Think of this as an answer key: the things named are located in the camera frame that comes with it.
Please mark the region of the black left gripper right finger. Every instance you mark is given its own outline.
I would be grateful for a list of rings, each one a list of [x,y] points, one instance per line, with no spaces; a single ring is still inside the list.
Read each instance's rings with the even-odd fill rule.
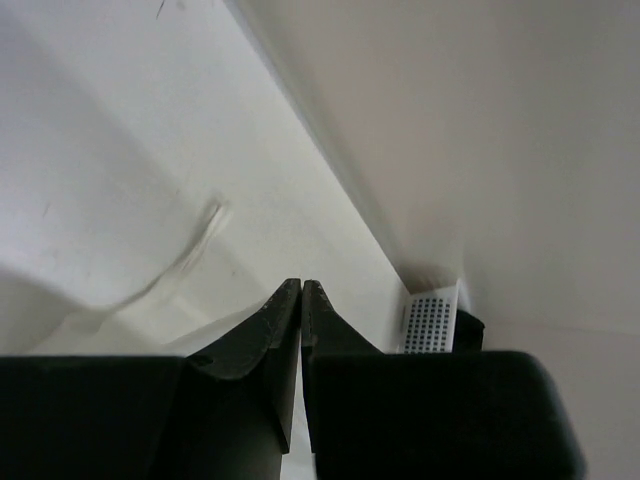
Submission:
[[[514,351],[387,354],[302,292],[303,395],[320,479],[582,479],[549,373]]]

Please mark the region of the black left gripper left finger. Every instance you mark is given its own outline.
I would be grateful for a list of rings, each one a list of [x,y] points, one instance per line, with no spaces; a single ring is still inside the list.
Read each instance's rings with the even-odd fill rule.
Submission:
[[[5,356],[5,479],[276,479],[291,443],[301,283],[186,356]]]

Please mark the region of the white tank top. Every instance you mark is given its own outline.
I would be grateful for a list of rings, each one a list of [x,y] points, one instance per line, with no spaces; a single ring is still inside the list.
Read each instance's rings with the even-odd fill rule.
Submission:
[[[122,301],[81,305],[25,275],[1,268],[1,352],[8,355],[95,355],[152,349],[150,333],[160,313],[173,309],[172,326],[187,324],[180,290],[202,264],[224,228],[228,207],[214,198],[206,205],[184,250],[146,285]]]

